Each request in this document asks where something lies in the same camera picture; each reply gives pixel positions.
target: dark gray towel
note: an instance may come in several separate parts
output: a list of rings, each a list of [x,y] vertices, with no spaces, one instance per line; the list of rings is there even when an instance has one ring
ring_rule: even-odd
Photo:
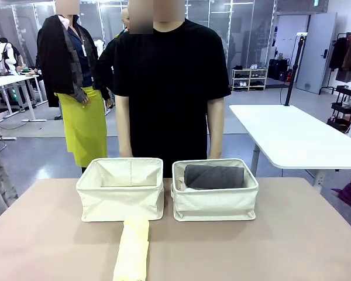
[[[187,165],[184,177],[185,185],[190,189],[241,189],[245,180],[245,169]]]

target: cream canvas bin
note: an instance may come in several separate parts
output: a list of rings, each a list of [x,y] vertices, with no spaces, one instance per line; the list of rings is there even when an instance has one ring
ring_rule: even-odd
[[[208,165],[245,168],[242,189],[181,191],[179,186],[187,165]],[[173,213],[177,221],[248,221],[254,213],[257,180],[240,159],[180,161],[173,164]]]
[[[159,220],[164,211],[163,161],[96,159],[77,182],[82,221]]]

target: empty basket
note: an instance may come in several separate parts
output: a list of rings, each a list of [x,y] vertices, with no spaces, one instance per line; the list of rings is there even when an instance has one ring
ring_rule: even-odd
[[[187,165],[243,167],[244,184],[241,189],[181,191],[181,178]],[[246,221],[256,218],[254,213],[257,180],[240,159],[180,161],[173,164],[174,218],[177,221]]]
[[[159,220],[164,211],[163,161],[96,159],[77,183],[82,221]]]

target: folded yellow towel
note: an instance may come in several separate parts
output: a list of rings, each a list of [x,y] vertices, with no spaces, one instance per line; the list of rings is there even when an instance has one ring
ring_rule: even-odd
[[[126,220],[119,244],[113,281],[145,281],[147,276],[148,220]]]

